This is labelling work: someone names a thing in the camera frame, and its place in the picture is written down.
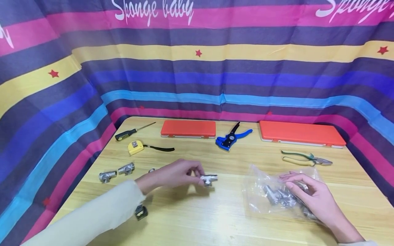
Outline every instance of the hand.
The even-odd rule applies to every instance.
[[[305,174],[294,172],[281,175],[280,179],[286,182],[286,187],[301,199],[310,211],[333,232],[339,243],[365,241],[357,229],[347,220],[325,183]],[[294,182],[307,185],[309,194]]]
[[[142,193],[147,194],[161,186],[169,188],[191,184],[204,186],[204,181],[200,179],[201,175],[205,175],[205,172],[199,161],[179,159],[139,177],[136,183]]]
[[[344,217],[344,214],[338,207],[333,195],[327,185],[317,181],[305,174],[291,172],[280,176],[281,180],[286,182],[286,187],[291,190],[312,213],[325,225],[334,224],[338,218]],[[300,182],[308,186],[310,194],[304,192],[294,182]]]

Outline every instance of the pliers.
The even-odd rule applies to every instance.
[[[253,132],[253,129],[249,129],[244,133],[235,134],[235,131],[238,129],[239,126],[240,122],[235,125],[235,127],[230,131],[229,134],[226,135],[226,137],[217,137],[215,141],[216,145],[218,145],[224,150],[230,151],[230,147],[237,141],[237,139],[246,137]]]
[[[292,150],[281,150],[282,154],[285,155],[298,155],[302,156],[304,158],[307,158],[308,160],[298,160],[298,159],[293,159],[290,157],[283,157],[282,160],[301,165],[301,166],[315,166],[316,164],[322,165],[322,166],[330,166],[332,165],[332,161],[323,159],[323,158],[318,158],[315,157],[312,153],[303,153],[303,152],[297,152],[297,151],[292,151]]]

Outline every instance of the pink stripe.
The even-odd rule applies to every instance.
[[[26,235],[23,242],[32,238],[50,223],[59,208],[62,198],[66,194],[67,190],[70,188],[76,176],[81,172],[84,164],[93,156],[94,153],[102,150],[105,147],[105,145],[111,139],[115,131],[115,126],[113,124],[109,125],[104,131],[101,138],[88,144],[88,146],[86,146],[86,149],[82,150],[82,152],[72,162],[67,171],[64,173],[63,177],[57,183],[51,196],[49,197],[50,203],[47,205],[45,211],[35,222],[34,226]]]
[[[9,47],[5,39],[0,39],[0,56],[36,46],[53,40],[57,34],[78,30],[109,30],[115,28],[210,28],[221,29],[247,26],[374,26],[384,21],[394,21],[394,7],[388,6],[378,13],[373,11],[364,21],[359,23],[369,11],[345,11],[335,14],[339,6],[325,17],[317,17],[316,11],[328,10],[331,5],[288,5],[288,6],[244,6],[221,9],[194,9],[189,22],[186,14],[183,17],[164,16],[163,10],[157,10],[157,17],[130,17],[117,20],[115,14],[120,10],[59,13],[47,16],[46,19],[32,20],[12,26],[3,27],[10,33],[14,49]]]
[[[257,115],[248,113],[231,113],[231,112],[205,112],[205,111],[185,111],[170,109],[139,109],[121,107],[111,114],[113,122],[123,115],[136,116],[155,116],[171,118],[200,118],[211,120],[240,120],[257,122],[260,120],[297,122],[297,123],[317,123],[325,122],[334,124],[342,128],[350,137],[350,141],[365,155],[372,163],[375,169],[384,177],[384,179],[394,187],[394,166],[386,160],[363,136],[358,133],[358,128],[349,119],[340,115],[320,115],[315,116],[293,116],[293,115]]]
[[[5,38],[0,39],[0,56],[43,44],[59,37],[45,18],[14,24],[3,27],[3,29],[8,31],[14,48],[8,44]]]

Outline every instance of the orange case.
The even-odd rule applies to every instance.
[[[334,126],[259,121],[263,141],[343,148],[346,145]]]
[[[162,137],[215,138],[216,122],[204,120],[165,120]]]

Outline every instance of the green-handled pliers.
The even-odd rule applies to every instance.
[[[281,150],[282,154],[285,155],[298,155],[302,156],[304,158],[307,158],[308,160],[303,161],[303,160],[298,160],[298,159],[293,159],[290,157],[283,157],[282,160],[301,165],[301,166],[315,166],[316,164],[322,165],[322,166],[329,166],[333,162],[323,159],[323,158],[318,158],[315,157],[312,153],[303,153],[303,152],[297,152],[297,151],[292,151],[292,150]]]

